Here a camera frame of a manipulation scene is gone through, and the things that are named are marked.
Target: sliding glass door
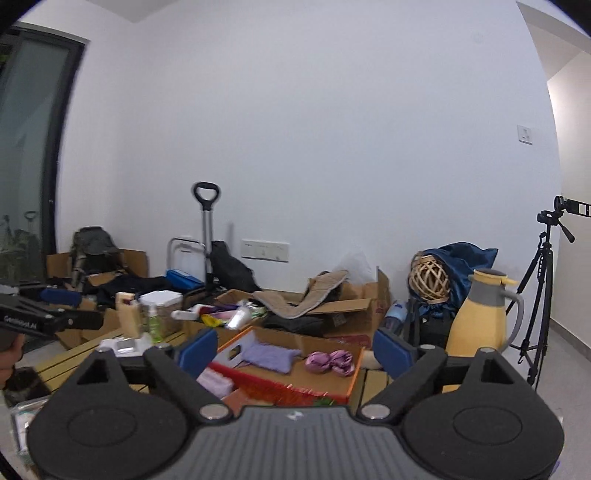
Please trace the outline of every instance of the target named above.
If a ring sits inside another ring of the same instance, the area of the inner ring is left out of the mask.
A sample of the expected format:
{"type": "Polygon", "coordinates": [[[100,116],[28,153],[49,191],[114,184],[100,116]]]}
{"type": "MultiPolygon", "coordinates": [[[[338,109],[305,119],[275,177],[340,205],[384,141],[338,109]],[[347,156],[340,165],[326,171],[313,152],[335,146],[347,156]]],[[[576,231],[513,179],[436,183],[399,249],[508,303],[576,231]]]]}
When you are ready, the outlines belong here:
{"type": "Polygon", "coordinates": [[[31,30],[0,37],[0,283],[43,279],[55,252],[59,146],[83,49],[31,30]]]}

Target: hand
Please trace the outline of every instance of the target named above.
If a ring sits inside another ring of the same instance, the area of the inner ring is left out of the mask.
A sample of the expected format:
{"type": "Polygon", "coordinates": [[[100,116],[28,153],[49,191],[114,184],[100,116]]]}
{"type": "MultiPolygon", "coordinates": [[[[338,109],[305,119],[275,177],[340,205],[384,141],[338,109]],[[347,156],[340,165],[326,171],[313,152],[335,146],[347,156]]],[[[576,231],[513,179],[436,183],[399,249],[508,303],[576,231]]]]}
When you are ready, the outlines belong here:
{"type": "Polygon", "coordinates": [[[14,339],[12,346],[5,352],[0,353],[0,388],[4,388],[4,385],[12,376],[12,367],[21,359],[24,343],[25,336],[18,335],[14,339]]]}

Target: small box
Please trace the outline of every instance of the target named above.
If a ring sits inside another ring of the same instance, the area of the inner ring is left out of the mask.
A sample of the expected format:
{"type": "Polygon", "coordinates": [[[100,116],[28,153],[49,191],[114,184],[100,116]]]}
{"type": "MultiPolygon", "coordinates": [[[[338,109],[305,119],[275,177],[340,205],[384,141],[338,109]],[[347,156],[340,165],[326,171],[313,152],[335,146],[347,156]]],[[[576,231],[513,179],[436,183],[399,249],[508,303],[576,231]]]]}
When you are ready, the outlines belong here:
{"type": "Polygon", "coordinates": [[[324,338],[249,327],[218,349],[209,368],[230,378],[236,387],[255,400],[278,406],[347,405],[354,402],[362,352],[363,348],[358,345],[343,345],[324,338]],[[302,358],[295,361],[288,375],[255,365],[239,367],[242,352],[257,341],[301,350],[302,358]],[[314,374],[306,370],[304,358],[312,352],[332,353],[340,349],[349,351],[353,356],[355,371],[351,376],[340,377],[332,371],[314,374]]]}

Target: plastic bag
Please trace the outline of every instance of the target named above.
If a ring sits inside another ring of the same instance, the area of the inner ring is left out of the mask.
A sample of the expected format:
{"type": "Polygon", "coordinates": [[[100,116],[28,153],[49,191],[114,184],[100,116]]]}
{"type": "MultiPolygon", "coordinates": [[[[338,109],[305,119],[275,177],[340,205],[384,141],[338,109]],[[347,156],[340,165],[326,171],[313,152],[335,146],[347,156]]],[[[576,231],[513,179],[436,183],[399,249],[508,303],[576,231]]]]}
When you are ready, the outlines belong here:
{"type": "Polygon", "coordinates": [[[365,258],[365,254],[361,250],[347,253],[333,269],[333,271],[337,270],[347,270],[349,272],[347,279],[353,285],[376,281],[375,271],[369,266],[368,259],[365,258]]]}

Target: black backpack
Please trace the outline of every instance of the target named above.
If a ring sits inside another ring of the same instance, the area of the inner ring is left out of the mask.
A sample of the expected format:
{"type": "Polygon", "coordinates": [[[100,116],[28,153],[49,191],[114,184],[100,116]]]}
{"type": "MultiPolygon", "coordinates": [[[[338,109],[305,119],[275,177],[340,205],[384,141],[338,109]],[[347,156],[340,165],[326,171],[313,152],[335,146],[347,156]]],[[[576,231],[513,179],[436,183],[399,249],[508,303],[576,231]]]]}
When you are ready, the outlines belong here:
{"type": "Polygon", "coordinates": [[[213,275],[220,285],[228,290],[235,288],[248,293],[261,288],[252,276],[252,270],[237,258],[230,255],[226,242],[212,242],[212,252],[209,254],[213,275]]]}
{"type": "Polygon", "coordinates": [[[120,270],[121,251],[100,226],[87,226],[74,233],[72,247],[72,287],[81,291],[88,275],[120,270]]]}

